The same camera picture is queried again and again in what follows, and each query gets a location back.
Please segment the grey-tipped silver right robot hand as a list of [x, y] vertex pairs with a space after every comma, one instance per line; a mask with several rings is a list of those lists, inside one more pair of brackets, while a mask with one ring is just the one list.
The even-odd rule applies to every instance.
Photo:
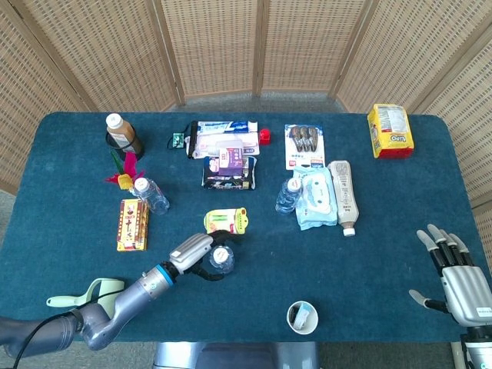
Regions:
[[434, 263], [445, 300], [427, 298], [414, 289], [409, 290], [409, 295], [426, 309], [450, 314], [462, 327], [490, 326], [490, 285], [483, 270], [473, 262], [466, 244], [433, 224], [426, 231], [418, 230], [417, 237]]

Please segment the black-fingered silver left robot hand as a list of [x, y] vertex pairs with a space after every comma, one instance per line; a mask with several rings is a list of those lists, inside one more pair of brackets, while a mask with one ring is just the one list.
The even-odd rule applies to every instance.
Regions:
[[238, 243], [240, 234], [232, 234], [226, 230], [218, 230], [209, 234], [197, 233], [182, 242], [169, 254], [169, 262], [179, 274], [195, 274], [206, 281], [220, 281], [224, 273], [211, 274], [201, 263], [203, 258], [215, 246], [224, 246], [226, 241]]

